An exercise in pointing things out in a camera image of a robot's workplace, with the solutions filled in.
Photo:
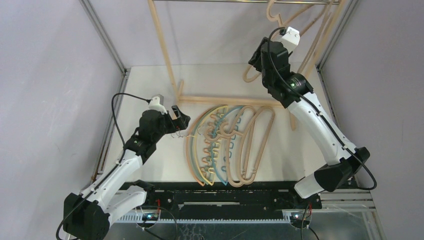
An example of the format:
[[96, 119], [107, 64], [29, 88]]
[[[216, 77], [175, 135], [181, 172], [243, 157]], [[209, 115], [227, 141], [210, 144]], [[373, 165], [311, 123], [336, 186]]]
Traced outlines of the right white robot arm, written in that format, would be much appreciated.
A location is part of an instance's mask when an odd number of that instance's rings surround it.
[[267, 92], [306, 127], [326, 162], [300, 179], [289, 194], [289, 203], [302, 208], [309, 197], [333, 192], [360, 168], [368, 171], [365, 163], [371, 154], [366, 147], [352, 143], [335, 125], [308, 80], [291, 71], [289, 55], [283, 43], [264, 37], [248, 63], [261, 73]]

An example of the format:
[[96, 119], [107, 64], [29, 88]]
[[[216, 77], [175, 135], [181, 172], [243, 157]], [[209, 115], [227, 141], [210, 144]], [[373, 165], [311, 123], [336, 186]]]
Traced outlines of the beige plastic hanger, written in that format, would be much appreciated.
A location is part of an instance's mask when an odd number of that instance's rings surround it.
[[[251, 120], [252, 116], [253, 116], [253, 112], [251, 110], [246, 110], [241, 117], [236, 120], [236, 115], [239, 112], [239, 110], [235, 110], [233, 112], [231, 112], [229, 115], [226, 116], [226, 122], [222, 123], [220, 125], [220, 134], [218, 135], [219, 137], [223, 138], [221, 136], [222, 132], [224, 130], [227, 130], [231, 124], [235, 123], [235, 129], [240, 131], [240, 132], [245, 132], [247, 130], [247, 125], [249, 120]], [[210, 141], [212, 141], [213, 139], [210, 138], [209, 136], [206, 136], [206, 138], [208, 138]], [[241, 154], [241, 164], [244, 165], [244, 161], [245, 161], [245, 156], [246, 156], [246, 150], [247, 150], [247, 141], [244, 142], [244, 145], [241, 144], [241, 137], [238, 135], [235, 135], [231, 138], [230, 141], [226, 140], [226, 141], [222, 141], [222, 148], [226, 148], [226, 152], [229, 151], [231, 152], [232, 156], [230, 157], [229, 161], [230, 161], [230, 172], [231, 175], [233, 177], [234, 180], [237, 180], [237, 175], [236, 175], [236, 159], [237, 159], [237, 154], [238, 151], [240, 149], [242, 149], [242, 154]], [[253, 160], [252, 164], [249, 164], [248, 161], [248, 167], [247, 167], [247, 171], [246, 171], [246, 176], [249, 178], [252, 174], [252, 169], [254, 167], [255, 164], [255, 160], [256, 157]]]
[[[237, 113], [235, 119], [238, 120], [246, 110], [253, 112], [253, 116], [249, 120], [249, 122], [246, 126], [246, 131], [240, 132], [239, 130], [236, 129], [236, 124], [233, 123], [233, 124], [230, 125], [230, 127], [228, 129], [225, 129], [221, 134], [221, 136], [223, 138], [227, 139], [228, 141], [230, 141], [233, 136], [239, 136], [240, 137], [240, 143], [242, 145], [244, 145], [245, 141], [247, 141], [247, 150], [246, 150], [246, 153], [245, 153], [244, 165], [242, 165], [243, 150], [240, 149], [237, 153], [237, 158], [236, 158], [236, 161], [235, 161], [237, 180], [233, 179], [232, 174], [231, 174], [230, 152], [227, 151], [227, 153], [225, 154], [225, 157], [226, 157], [225, 167], [227, 169], [228, 182], [232, 187], [236, 187], [236, 188], [239, 188], [243, 185], [250, 185], [254, 182], [256, 175], [257, 175], [257, 172], [258, 172], [258, 169], [259, 169], [259, 166], [260, 166], [260, 163], [261, 163], [261, 160], [262, 160], [262, 157], [263, 157], [263, 154], [264, 154], [264, 150], [265, 150], [267, 141], [268, 141], [270, 133], [271, 133], [272, 126], [274, 124], [275, 117], [276, 117], [275, 110], [270, 106], [262, 106], [258, 110], [256, 110], [253, 106], [246, 105], [246, 106], [243, 106], [240, 109], [240, 111]], [[253, 166], [251, 175], [250, 175], [250, 177], [247, 177], [246, 173], [247, 173], [248, 166], [249, 166], [250, 151], [251, 151], [251, 147], [252, 147], [253, 133], [254, 133], [254, 130], [255, 130], [256, 120], [263, 112], [266, 112], [266, 111], [270, 112], [270, 119], [269, 119], [268, 124], [266, 126], [266, 130], [265, 130], [265, 133], [262, 137], [262, 140], [260, 142], [258, 153], [256, 155], [256, 159], [255, 159], [255, 162], [254, 162], [254, 166]]]
[[[327, 44], [327, 38], [329, 37], [331, 31], [334, 28], [334, 25], [338, 19], [338, 14], [340, 14], [343, 5], [345, 2], [343, 0], [338, 1], [339, 5], [335, 6], [335, 1], [330, 0], [328, 3], [324, 4], [324, 7], [321, 9], [319, 14], [308, 23], [298, 34], [298, 36], [301, 38], [305, 35], [305, 33], [308, 32], [308, 30], [315, 25], [318, 21], [321, 21], [319, 28], [314, 36], [313, 41], [311, 42], [308, 52], [303, 58], [303, 61], [301, 62], [297, 72], [304, 74], [306, 77], [309, 76], [312, 65], [316, 63], [318, 60], [318, 57], [321, 55], [324, 46]], [[266, 9], [266, 17], [271, 22], [277, 22], [279, 27], [288, 27], [289, 24], [298, 16], [300, 16], [302, 13], [306, 12], [310, 8], [312, 8], [314, 5], [308, 4], [298, 10], [295, 14], [293, 14], [290, 18], [288, 18], [286, 21], [283, 21], [280, 14], [272, 15], [271, 14], [271, 8], [275, 4], [274, 0], [270, 0], [267, 4]]]

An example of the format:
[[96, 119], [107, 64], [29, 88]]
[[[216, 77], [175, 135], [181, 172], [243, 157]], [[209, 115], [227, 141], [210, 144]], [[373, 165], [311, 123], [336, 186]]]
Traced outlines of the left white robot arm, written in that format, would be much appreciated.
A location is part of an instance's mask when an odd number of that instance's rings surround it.
[[137, 180], [123, 193], [117, 191], [146, 163], [163, 136], [188, 127], [190, 116], [177, 105], [172, 106], [172, 111], [175, 119], [158, 107], [142, 113], [138, 127], [125, 142], [115, 164], [79, 194], [70, 193], [65, 198], [57, 232], [64, 231], [76, 240], [103, 240], [111, 226], [130, 210], [140, 205], [145, 209], [155, 205], [157, 196], [149, 190], [152, 185], [148, 182]]

